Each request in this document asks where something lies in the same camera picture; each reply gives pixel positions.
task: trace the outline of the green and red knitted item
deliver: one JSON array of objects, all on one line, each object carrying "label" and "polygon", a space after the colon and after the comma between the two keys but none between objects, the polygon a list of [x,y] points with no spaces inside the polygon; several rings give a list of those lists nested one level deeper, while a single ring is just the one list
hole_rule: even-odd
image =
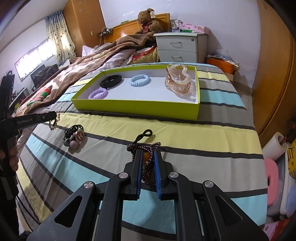
[{"label": "green and red knitted item", "polygon": [[27,106],[30,106],[31,104],[33,104],[36,101],[43,101],[48,95],[50,95],[50,92],[52,90],[52,85],[48,86],[48,87],[44,87],[43,89],[41,89],[39,91],[39,93],[36,95],[35,98],[33,98],[28,104]]}]

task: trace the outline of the purple coil hair tie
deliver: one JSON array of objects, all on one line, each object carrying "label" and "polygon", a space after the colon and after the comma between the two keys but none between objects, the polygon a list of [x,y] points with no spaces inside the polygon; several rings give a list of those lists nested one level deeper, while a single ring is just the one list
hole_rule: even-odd
[{"label": "purple coil hair tie", "polygon": [[89,99],[104,99],[108,94],[108,91],[105,88],[100,88],[95,90],[89,95]]}]

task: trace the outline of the pink floral box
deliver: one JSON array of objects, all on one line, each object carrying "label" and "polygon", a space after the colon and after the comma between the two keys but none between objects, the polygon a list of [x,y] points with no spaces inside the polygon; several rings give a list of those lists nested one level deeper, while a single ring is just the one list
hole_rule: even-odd
[{"label": "pink floral box", "polygon": [[201,25],[196,25],[196,24],[187,24],[184,23],[181,25],[181,29],[188,29],[192,30],[193,32],[196,33],[201,33],[201,34],[210,34],[210,30],[207,27],[201,26]]}]

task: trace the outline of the teddy bear's tag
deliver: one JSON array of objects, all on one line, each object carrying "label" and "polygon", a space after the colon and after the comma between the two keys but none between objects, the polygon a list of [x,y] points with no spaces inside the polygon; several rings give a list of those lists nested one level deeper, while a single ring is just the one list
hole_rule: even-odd
[{"label": "teddy bear's tag", "polygon": [[151,12],[150,12],[150,15],[151,15],[151,18],[156,18],[156,17],[155,17],[155,13],[154,13],[154,11],[151,11]]}]

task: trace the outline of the silver bolt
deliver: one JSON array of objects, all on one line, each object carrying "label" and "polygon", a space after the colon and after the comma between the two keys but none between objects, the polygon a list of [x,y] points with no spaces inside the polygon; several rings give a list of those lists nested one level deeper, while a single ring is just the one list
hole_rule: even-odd
[{"label": "silver bolt", "polygon": [[91,188],[93,185],[94,185],[94,184],[93,184],[92,182],[86,182],[86,183],[84,184],[84,187],[85,187],[85,188]]},{"label": "silver bolt", "polygon": [[120,178],[127,178],[128,174],[126,172],[122,172],[122,173],[119,174],[119,177]]},{"label": "silver bolt", "polygon": [[178,176],[179,176],[179,174],[177,172],[171,172],[170,173],[170,177],[172,177],[172,178],[176,178]]},{"label": "silver bolt", "polygon": [[206,181],[206,182],[205,182],[205,186],[206,186],[207,188],[212,188],[212,187],[214,186],[214,183],[212,183],[211,181]]}]

